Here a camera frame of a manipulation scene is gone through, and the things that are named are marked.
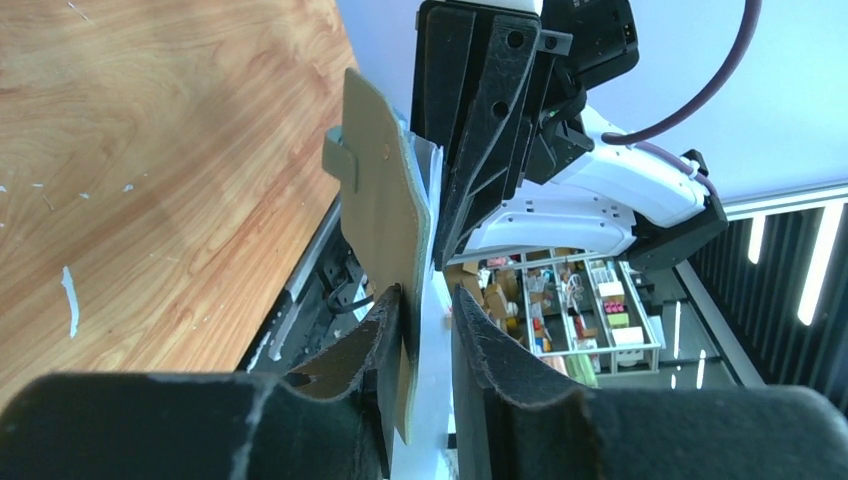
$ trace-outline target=white paint speck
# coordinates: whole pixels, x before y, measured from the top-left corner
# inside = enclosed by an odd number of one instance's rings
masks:
[[[91,21],[88,17],[86,17],[84,13],[82,13],[81,11],[79,11],[79,9],[78,9],[77,7],[75,7],[73,3],[68,2],[68,6],[69,6],[69,7],[71,7],[71,10],[73,10],[73,11],[75,11],[75,12],[79,13],[79,15],[83,18],[83,20],[85,20],[86,22],[88,22],[89,24],[91,24],[92,26],[94,26],[94,22],[92,22],[92,21]]]
[[[65,294],[68,295],[68,304],[71,307],[71,338],[74,338],[79,324],[79,302],[74,289],[74,279],[71,277],[71,269],[67,265],[62,268],[62,286],[65,287]]]
[[[44,203],[46,203],[46,204],[47,204],[47,206],[50,208],[50,211],[51,211],[51,212],[55,212],[55,211],[56,211],[56,209],[55,209],[55,208],[53,208],[53,204],[52,204],[52,203],[50,203],[50,200],[48,200],[48,199],[47,199],[47,195],[42,195],[42,196],[41,196],[41,198],[43,198],[43,199],[44,199]]]
[[[265,336],[262,337],[262,341],[259,342],[259,346],[256,347],[256,353],[253,354],[253,358],[250,359],[250,363],[247,364],[247,373],[253,371],[253,368],[256,367],[256,363],[259,361],[259,356],[262,354],[262,349],[265,348],[265,345],[268,344],[268,340],[271,338],[271,331],[265,332]]]

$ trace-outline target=black wall panel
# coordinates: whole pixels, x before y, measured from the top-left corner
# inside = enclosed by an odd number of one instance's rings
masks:
[[[809,386],[848,413],[848,209],[815,318],[806,326],[797,316],[821,215],[768,217],[756,265],[751,220],[733,222],[690,262],[766,382]]]

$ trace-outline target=black cable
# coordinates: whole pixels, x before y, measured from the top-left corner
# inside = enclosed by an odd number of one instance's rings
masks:
[[[345,282],[340,283],[339,286],[336,287],[336,289],[333,290],[327,297],[327,310],[329,310],[330,313],[332,313],[333,315],[343,315],[345,313],[353,312],[354,310],[358,310],[362,307],[365,307],[369,303],[374,301],[374,295],[368,295],[362,300],[358,300],[347,305],[342,305],[340,307],[335,306],[335,303],[338,301],[339,294],[347,285],[348,284],[346,284]]]
[[[648,128],[627,135],[605,133],[601,135],[601,140],[609,145],[632,145],[634,143],[644,142],[676,127],[693,113],[697,112],[713,98],[713,95],[721,90],[721,87],[724,86],[730,76],[733,75],[736,67],[739,66],[739,62],[742,61],[742,57],[745,56],[745,52],[751,44],[751,39],[754,37],[754,31],[757,29],[757,21],[760,18],[762,6],[762,0],[745,0],[742,23],[739,25],[739,32],[736,34],[733,46],[730,47],[730,52],[728,52],[727,57],[715,75],[713,75],[713,78],[686,105],[683,105],[676,112]]]
[[[553,139],[556,134],[556,127],[559,126],[560,123],[571,120],[579,115],[580,112],[586,108],[586,100],[586,89],[580,85],[577,95],[569,99],[562,108],[560,108],[551,118],[548,119],[547,122],[545,122],[545,125],[542,127],[542,138],[544,138],[546,142],[550,143],[551,139]]]

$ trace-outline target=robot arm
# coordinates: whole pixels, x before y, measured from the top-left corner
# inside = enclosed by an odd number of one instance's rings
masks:
[[[502,246],[676,265],[727,225],[703,159],[610,145],[605,134],[624,132],[586,105],[638,61],[629,2],[538,6],[419,11],[411,130],[445,154],[436,268]]]

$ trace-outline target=led light strip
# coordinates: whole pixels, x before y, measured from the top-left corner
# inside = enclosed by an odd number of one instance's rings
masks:
[[[824,276],[827,274],[827,266],[830,263],[830,254],[833,252],[833,244],[836,241],[836,234],[839,232],[844,206],[844,203],[833,203],[824,207],[819,231],[816,235],[816,243],[813,247],[813,256],[810,259],[809,270],[807,270],[807,279],[801,293],[801,302],[798,305],[798,319],[804,325],[813,323],[813,316],[816,313],[822,285],[824,284]]]
[[[756,265],[760,261],[760,251],[763,248],[763,234],[766,230],[766,216],[755,215],[751,222],[751,239],[748,242],[748,260]]]

